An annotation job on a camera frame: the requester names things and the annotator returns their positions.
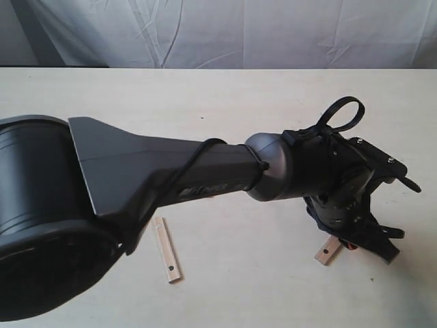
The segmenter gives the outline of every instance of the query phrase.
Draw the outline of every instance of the small wooden stick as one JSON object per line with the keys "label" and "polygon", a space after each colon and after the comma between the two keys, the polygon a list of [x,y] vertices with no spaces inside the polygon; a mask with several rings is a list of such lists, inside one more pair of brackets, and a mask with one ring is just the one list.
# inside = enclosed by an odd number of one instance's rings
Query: small wooden stick
{"label": "small wooden stick", "polygon": [[314,258],[323,265],[328,265],[329,261],[333,258],[335,253],[337,253],[340,247],[341,243],[339,242],[339,239],[335,236],[330,236],[328,241],[321,249],[319,249]]}
{"label": "small wooden stick", "polygon": [[182,276],[179,272],[178,263],[176,262],[173,248],[171,247],[169,235],[167,233],[167,227],[165,226],[165,220],[162,217],[155,217],[153,220],[156,235],[158,236],[159,249],[163,256],[165,265],[165,272],[169,283],[179,280]]}

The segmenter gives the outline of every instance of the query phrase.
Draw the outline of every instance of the white table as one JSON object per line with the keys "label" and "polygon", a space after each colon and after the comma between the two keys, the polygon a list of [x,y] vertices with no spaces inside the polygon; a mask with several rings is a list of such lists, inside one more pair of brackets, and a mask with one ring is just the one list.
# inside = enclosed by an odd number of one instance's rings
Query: white table
{"label": "white table", "polygon": [[402,228],[387,266],[363,250],[325,267],[326,241],[302,200],[235,193],[158,210],[185,279],[167,283],[154,231],[91,290],[2,327],[437,327],[437,71],[0,69],[1,117],[86,115],[128,131],[241,143],[312,125],[350,94],[367,107],[347,136],[403,161],[422,194],[395,182],[373,198]]}

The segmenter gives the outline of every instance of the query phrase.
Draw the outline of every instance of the white backdrop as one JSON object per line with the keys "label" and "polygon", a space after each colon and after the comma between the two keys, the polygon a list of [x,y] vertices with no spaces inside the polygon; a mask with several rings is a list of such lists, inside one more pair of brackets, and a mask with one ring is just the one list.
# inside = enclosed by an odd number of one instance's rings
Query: white backdrop
{"label": "white backdrop", "polygon": [[435,68],[436,2],[30,1],[67,65],[144,68]]}

